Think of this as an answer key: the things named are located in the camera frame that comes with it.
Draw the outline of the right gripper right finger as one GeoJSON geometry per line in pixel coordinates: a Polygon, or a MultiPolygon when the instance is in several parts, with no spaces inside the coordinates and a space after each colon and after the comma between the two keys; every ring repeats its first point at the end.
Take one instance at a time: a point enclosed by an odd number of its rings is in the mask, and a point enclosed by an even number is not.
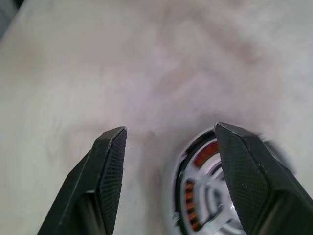
{"type": "Polygon", "coordinates": [[[218,122],[215,133],[230,197],[247,235],[313,235],[313,199],[261,139],[218,122]]]}

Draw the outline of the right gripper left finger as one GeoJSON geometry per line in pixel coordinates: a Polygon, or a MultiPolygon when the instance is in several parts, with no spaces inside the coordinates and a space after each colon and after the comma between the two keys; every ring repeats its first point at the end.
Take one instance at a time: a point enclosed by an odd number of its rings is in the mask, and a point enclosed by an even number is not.
{"type": "Polygon", "coordinates": [[[127,129],[99,136],[64,180],[37,235],[112,235],[119,205],[127,129]]]}

